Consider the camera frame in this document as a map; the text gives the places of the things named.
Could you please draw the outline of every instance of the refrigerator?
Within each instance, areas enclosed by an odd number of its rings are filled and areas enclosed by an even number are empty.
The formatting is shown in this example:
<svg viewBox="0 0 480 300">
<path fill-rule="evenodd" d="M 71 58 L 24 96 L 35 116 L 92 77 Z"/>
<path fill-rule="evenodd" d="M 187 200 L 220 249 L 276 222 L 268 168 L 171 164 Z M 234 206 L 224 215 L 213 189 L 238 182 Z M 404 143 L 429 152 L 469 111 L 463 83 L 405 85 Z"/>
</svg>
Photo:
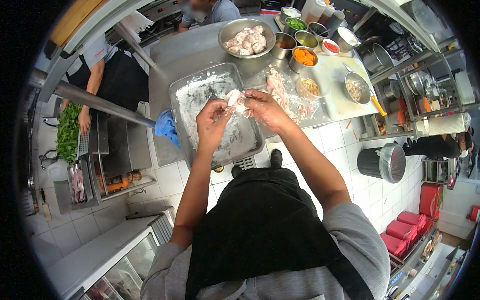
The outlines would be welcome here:
<svg viewBox="0 0 480 300">
<path fill-rule="evenodd" d="M 172 235 L 172 209 L 126 220 L 50 267 L 47 274 L 59 296 L 65 300 L 139 299 L 158 246 Z"/>
</svg>

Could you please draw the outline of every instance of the floor drain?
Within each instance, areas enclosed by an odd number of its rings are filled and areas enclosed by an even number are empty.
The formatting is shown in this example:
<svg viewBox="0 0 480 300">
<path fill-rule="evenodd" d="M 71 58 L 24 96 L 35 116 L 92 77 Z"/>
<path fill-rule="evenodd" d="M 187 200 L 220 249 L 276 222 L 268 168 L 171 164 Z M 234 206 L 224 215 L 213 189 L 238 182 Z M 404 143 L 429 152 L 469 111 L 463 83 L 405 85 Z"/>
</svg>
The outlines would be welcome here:
<svg viewBox="0 0 480 300">
<path fill-rule="evenodd" d="M 247 170 L 247 169 L 257 167 L 257 165 L 255 164 L 255 159 L 253 159 L 253 156 L 249 156 L 249 157 L 244 158 L 242 160 L 236 161 L 233 164 L 235 166 L 239 166 L 240 168 L 242 168 L 242 170 Z"/>
</svg>

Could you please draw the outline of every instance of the glass door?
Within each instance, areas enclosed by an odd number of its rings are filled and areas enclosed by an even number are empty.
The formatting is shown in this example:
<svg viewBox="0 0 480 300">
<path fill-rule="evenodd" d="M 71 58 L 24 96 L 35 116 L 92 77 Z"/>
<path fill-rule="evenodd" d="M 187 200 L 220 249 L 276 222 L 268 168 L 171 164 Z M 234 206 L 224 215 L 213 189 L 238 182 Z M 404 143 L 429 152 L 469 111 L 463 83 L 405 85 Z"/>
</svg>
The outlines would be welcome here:
<svg viewBox="0 0 480 300">
<path fill-rule="evenodd" d="M 82 299 L 140 299 L 140 289 L 152 267 L 156 249 L 155 239 L 149 233 L 97 281 Z"/>
</svg>

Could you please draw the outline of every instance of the black shoe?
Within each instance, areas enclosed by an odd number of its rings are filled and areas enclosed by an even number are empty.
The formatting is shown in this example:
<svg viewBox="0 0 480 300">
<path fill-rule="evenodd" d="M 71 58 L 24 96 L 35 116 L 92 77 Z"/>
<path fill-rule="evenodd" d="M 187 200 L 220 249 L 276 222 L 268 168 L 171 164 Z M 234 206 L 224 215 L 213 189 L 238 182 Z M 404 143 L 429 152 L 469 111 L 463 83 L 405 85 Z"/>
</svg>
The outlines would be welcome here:
<svg viewBox="0 0 480 300">
<path fill-rule="evenodd" d="M 283 156 L 282 152 L 278 149 L 274 149 L 272 154 L 270 155 L 270 168 L 272 169 L 280 169 L 283 163 Z"/>
<path fill-rule="evenodd" d="M 240 168 L 239 166 L 234 166 L 232 168 L 232 176 L 233 178 L 237 177 L 238 175 L 240 175 L 241 173 L 243 172 L 243 169 Z"/>
</svg>

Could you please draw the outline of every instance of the gray sweatshirt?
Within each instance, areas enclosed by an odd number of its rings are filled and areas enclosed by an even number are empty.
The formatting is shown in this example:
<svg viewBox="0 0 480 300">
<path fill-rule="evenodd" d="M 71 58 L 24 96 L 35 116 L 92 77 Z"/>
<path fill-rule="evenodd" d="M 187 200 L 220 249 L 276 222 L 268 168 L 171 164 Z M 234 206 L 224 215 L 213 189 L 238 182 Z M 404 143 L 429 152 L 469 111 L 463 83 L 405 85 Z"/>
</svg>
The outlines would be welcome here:
<svg viewBox="0 0 480 300">
<path fill-rule="evenodd" d="M 375 299 L 383 299 L 390 277 L 387 248 L 377 231 L 353 203 L 338 204 L 323 219 L 343 255 L 366 282 Z M 141 299 L 184 299 L 192 247 L 160 245 L 142 286 Z M 326 267 L 271 273 L 246 280 L 223 282 L 200 291 L 197 299 L 349 299 Z"/>
</svg>

